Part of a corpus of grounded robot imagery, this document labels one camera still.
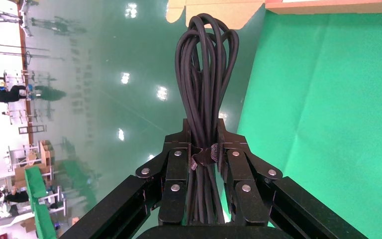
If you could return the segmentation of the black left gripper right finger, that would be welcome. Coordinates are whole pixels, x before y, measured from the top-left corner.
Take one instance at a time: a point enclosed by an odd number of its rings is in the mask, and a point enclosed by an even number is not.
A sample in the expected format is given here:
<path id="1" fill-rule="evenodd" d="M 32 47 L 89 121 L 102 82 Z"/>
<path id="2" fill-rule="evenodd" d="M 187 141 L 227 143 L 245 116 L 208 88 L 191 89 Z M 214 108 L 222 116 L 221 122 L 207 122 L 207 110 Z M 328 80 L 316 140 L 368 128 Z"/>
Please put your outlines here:
<path id="1" fill-rule="evenodd" d="M 301 185 L 254 155 L 244 136 L 217 128 L 219 172 L 231 222 L 246 239 L 362 239 L 364 234 Z"/>

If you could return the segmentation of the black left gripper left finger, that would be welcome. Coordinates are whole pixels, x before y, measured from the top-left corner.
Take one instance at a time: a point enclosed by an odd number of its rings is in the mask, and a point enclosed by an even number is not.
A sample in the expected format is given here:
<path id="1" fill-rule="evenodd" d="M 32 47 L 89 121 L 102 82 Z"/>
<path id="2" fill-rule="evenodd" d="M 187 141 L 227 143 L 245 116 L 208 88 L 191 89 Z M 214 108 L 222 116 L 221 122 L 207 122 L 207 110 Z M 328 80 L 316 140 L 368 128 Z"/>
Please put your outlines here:
<path id="1" fill-rule="evenodd" d="M 63 239 L 173 238 L 162 226 L 186 220 L 191 130 L 167 135 L 163 150 L 138 167 L 62 234 Z"/>

